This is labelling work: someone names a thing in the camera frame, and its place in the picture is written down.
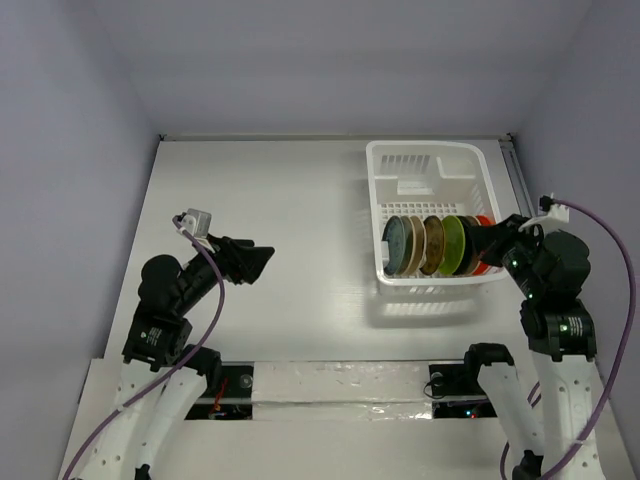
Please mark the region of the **orange plate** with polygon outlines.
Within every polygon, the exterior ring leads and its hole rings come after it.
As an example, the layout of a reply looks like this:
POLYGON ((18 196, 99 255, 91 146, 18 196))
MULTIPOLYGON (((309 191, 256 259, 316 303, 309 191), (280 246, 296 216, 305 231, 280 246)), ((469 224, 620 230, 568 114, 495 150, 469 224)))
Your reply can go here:
POLYGON ((473 217, 476 224, 471 229, 471 238, 473 242, 474 251, 477 256, 477 265, 472 272, 473 276, 482 276, 494 270, 494 267, 487 264, 484 260, 481 259, 481 249, 478 244, 478 230, 481 227, 490 227, 494 225, 494 222, 486 215, 476 215, 473 217))

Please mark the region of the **lime green plate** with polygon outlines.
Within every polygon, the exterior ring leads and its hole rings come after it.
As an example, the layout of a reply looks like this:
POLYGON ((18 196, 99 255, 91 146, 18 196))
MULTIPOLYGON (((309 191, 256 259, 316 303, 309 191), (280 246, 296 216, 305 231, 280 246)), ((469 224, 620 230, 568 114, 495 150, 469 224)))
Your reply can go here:
POLYGON ((455 215, 446 216, 442 220, 444 231, 444 250, 439 273, 452 276, 459 268, 465 256, 466 237, 461 220, 455 215))

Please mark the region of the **yellow brown patterned plate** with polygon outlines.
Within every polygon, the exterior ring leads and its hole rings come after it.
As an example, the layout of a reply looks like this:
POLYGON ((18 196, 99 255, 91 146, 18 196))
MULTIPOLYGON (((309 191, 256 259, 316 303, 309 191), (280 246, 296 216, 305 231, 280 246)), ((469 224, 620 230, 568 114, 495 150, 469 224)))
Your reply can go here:
POLYGON ((423 275, 433 275, 440 267, 444 257, 445 232, 441 219, 435 215, 423 221, 425 229, 424 262, 420 267, 423 275))

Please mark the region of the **cream plate with calligraphy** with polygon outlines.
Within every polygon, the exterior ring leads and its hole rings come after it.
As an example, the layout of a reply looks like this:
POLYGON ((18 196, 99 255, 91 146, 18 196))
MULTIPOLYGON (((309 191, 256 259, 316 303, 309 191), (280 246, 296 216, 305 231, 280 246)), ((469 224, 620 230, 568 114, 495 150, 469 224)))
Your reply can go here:
POLYGON ((411 235, 410 235, 411 242, 410 242, 410 246, 407 248, 407 251, 409 252, 409 258, 408 258, 407 266, 403 271, 404 275, 410 275, 415 270, 415 268, 413 267, 413 264, 415 262, 415 259, 417 257, 417 253, 419 250, 419 228, 417 226, 418 218, 415 216, 409 216, 408 219, 411 225, 411 235))

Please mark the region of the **blue patterned plate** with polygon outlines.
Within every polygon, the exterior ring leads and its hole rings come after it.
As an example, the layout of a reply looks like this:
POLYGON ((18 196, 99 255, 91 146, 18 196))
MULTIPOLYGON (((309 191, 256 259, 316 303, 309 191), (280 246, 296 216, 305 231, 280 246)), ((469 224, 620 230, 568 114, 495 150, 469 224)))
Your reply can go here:
POLYGON ((387 221, 382 241, 388 247, 388 261, 384 267, 387 276, 403 273, 409 265, 412 249, 412 227, 407 216, 391 216, 387 221))

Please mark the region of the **beige plate with black spot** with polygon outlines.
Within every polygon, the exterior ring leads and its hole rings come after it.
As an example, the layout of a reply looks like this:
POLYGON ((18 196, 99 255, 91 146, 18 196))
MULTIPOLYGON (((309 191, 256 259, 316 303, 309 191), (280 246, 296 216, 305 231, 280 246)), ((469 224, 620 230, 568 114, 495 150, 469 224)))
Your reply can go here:
POLYGON ((466 219, 468 220, 471 226, 481 226, 479 219, 476 216, 467 215, 466 219))

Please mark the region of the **cream plate with flower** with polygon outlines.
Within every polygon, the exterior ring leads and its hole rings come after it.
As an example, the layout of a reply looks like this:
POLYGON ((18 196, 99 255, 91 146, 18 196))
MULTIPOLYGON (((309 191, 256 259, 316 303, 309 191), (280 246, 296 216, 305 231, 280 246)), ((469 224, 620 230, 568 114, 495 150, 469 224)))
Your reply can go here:
POLYGON ((420 266, 422 265, 425 246, 426 246, 426 231, 425 231, 423 221, 418 216, 415 216, 415 217, 418 218, 417 226, 419 228, 419 250, 418 250, 415 262, 413 264, 413 267, 415 268, 415 270, 412 272, 412 274, 415 274, 419 270, 420 266))

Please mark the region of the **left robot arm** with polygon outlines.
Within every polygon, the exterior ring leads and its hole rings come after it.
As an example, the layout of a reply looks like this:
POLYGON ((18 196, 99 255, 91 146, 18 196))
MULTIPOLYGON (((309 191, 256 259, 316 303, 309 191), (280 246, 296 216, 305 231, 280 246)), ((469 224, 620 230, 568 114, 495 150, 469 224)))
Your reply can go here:
POLYGON ((221 355, 205 347, 206 338, 221 317, 226 285, 254 283, 275 250, 251 240, 178 231, 196 254, 186 265, 170 255, 144 264, 112 410, 78 448, 65 479, 156 478, 162 455, 196 400, 224 388, 221 355), (191 344, 186 315, 213 288, 219 289, 214 316, 191 344))

